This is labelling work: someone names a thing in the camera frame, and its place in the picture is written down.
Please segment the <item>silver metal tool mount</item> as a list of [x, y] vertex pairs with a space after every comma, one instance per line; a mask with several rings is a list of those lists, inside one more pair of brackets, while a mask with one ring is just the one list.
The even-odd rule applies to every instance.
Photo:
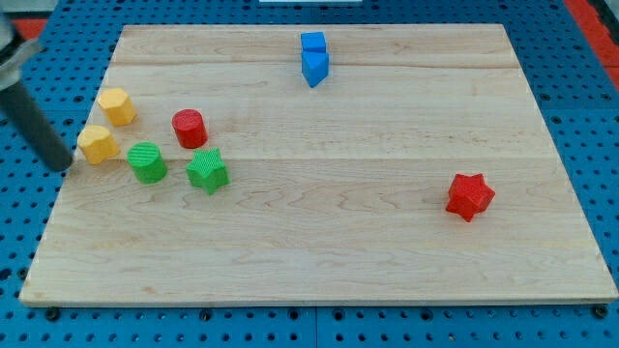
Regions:
[[38, 39], [26, 40], [7, 15], [1, 13], [1, 90], [21, 79], [22, 66], [43, 50]]

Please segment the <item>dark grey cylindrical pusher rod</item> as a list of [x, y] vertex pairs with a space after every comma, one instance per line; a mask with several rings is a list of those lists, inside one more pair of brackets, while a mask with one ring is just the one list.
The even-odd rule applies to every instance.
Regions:
[[49, 170], [71, 166], [72, 151], [20, 81], [1, 91], [1, 110]]

